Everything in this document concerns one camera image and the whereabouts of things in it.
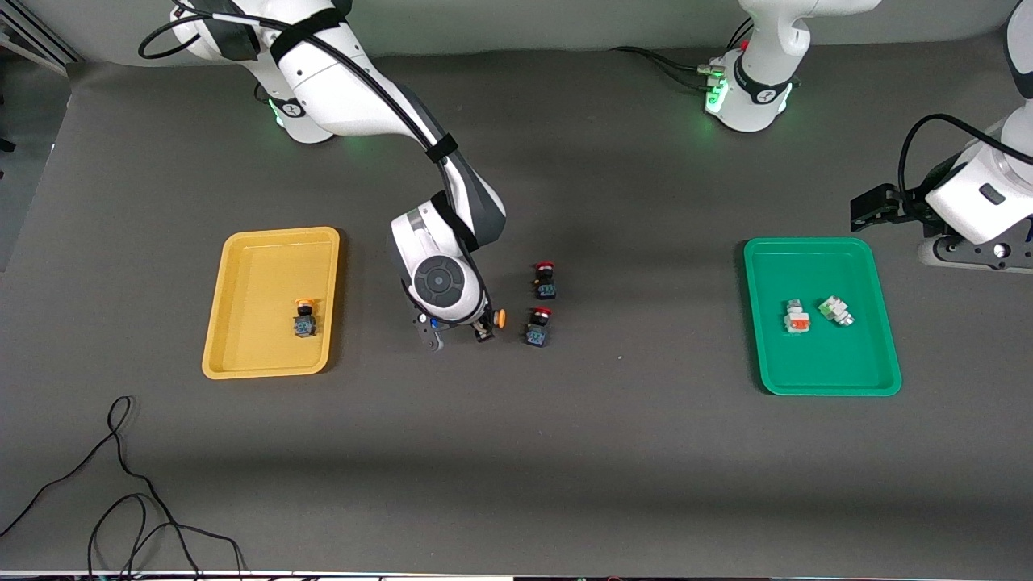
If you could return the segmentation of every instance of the floor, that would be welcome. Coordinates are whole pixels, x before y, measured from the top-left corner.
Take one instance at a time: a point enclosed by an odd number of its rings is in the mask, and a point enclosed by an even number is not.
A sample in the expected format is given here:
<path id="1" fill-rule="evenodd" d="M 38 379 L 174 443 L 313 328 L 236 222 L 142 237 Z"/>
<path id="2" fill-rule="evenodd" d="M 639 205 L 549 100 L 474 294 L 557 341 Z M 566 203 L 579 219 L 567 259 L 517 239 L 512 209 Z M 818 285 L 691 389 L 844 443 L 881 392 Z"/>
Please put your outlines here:
<path id="1" fill-rule="evenodd" d="M 0 273 L 14 250 L 22 222 L 58 135 L 68 81 L 19 57 L 0 56 L 0 135 L 18 149 L 0 153 Z"/>

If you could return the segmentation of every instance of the gray table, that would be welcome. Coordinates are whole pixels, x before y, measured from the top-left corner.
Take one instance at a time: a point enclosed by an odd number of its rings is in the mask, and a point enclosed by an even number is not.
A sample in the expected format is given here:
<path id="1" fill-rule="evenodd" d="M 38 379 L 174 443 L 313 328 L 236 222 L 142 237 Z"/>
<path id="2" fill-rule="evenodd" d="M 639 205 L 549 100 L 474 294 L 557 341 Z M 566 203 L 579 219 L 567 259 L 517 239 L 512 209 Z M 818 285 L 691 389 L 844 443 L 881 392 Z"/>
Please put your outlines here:
<path id="1" fill-rule="evenodd" d="M 476 257 L 513 318 L 533 304 L 529 265 L 556 261 L 554 344 L 452 333 L 422 350 L 384 247 L 440 187 L 415 144 L 298 146 L 242 69 L 80 67 L 0 285 L 4 520 L 132 394 L 130 462 L 256 570 L 1033 576 L 1033 279 L 918 266 L 914 224 L 866 232 L 904 388 L 793 399 L 758 388 L 737 267 L 752 237 L 844 235 L 919 116 L 985 126 L 1014 109 L 999 39 L 818 48 L 754 135 L 632 55 L 379 64 L 504 198 L 506 232 Z M 931 127 L 915 177 L 964 142 Z M 205 378 L 225 238 L 324 223 L 347 237 L 332 367 Z M 0 563 L 85 567 L 93 523 L 133 489 L 105 451 L 0 542 Z M 111 560 L 134 518 L 101 536 Z M 174 549 L 150 567 L 185 568 Z"/>

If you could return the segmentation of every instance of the robotic arm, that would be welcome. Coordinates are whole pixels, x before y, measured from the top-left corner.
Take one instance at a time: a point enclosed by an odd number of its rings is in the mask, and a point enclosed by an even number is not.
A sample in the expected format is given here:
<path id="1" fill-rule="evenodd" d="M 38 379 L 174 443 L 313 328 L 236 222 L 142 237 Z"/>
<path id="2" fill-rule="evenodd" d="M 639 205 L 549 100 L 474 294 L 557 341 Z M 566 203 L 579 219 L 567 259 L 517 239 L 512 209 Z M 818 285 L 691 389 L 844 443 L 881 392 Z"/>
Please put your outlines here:
<path id="1" fill-rule="evenodd" d="M 804 19 L 867 12 L 882 0 L 739 0 L 753 19 L 747 48 L 711 59 L 732 71 L 708 99 L 706 111 L 728 127 L 759 131 L 785 110 L 790 80 L 811 47 Z"/>
<path id="2" fill-rule="evenodd" d="M 395 218 L 388 237 L 413 323 L 434 349 L 441 331 L 462 325 L 478 341 L 492 338 L 505 313 L 492 309 L 470 252 L 499 238 L 505 209 L 416 95 L 373 66 L 346 21 L 350 0 L 175 1 L 171 22 L 145 40 L 142 56 L 171 28 L 194 55 L 248 68 L 299 142 L 397 133 L 424 147 L 444 190 Z"/>
<path id="3" fill-rule="evenodd" d="M 1022 0 L 1012 11 L 1005 55 L 1027 100 L 1007 118 L 1000 141 L 947 115 L 924 118 L 904 142 L 899 183 L 877 186 L 850 203 L 853 232 L 919 220 L 927 237 L 919 256 L 926 264 L 1033 272 L 1033 230 L 1020 224 L 1033 216 L 1033 0 Z M 977 141 L 908 188 L 908 148 L 918 128 L 932 120 L 949 122 Z"/>

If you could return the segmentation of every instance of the wall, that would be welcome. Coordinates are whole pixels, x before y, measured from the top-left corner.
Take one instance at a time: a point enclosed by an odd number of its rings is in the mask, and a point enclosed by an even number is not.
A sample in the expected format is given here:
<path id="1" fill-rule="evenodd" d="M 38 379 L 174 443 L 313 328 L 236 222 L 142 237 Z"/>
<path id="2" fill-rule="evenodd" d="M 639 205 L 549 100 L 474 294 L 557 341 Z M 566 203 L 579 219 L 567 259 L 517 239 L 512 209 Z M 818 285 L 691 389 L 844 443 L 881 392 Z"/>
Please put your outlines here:
<path id="1" fill-rule="evenodd" d="M 90 60 L 148 63 L 136 45 L 166 22 L 167 0 L 22 0 Z M 816 43 L 948 40 L 999 27 L 1015 0 L 883 0 L 875 10 L 811 22 Z M 745 18 L 734 0 L 355 0 L 349 19 L 373 56 L 504 49 L 717 47 Z M 155 48 L 170 47 L 156 43 Z"/>

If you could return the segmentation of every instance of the green tray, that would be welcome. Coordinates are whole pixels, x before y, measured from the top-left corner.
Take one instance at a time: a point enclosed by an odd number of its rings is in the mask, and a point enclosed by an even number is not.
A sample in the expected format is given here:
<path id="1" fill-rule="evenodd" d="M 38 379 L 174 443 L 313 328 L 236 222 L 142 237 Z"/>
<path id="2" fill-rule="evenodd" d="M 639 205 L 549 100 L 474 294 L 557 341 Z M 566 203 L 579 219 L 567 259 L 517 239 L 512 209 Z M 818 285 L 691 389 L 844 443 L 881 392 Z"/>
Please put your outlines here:
<path id="1" fill-rule="evenodd" d="M 776 395 L 889 396 L 901 388 L 889 318 L 868 244 L 856 238 L 755 238 L 746 244 L 753 330 L 764 387 Z M 836 295 L 855 322 L 818 312 Z M 790 335 L 786 303 L 800 299 L 811 330 Z"/>

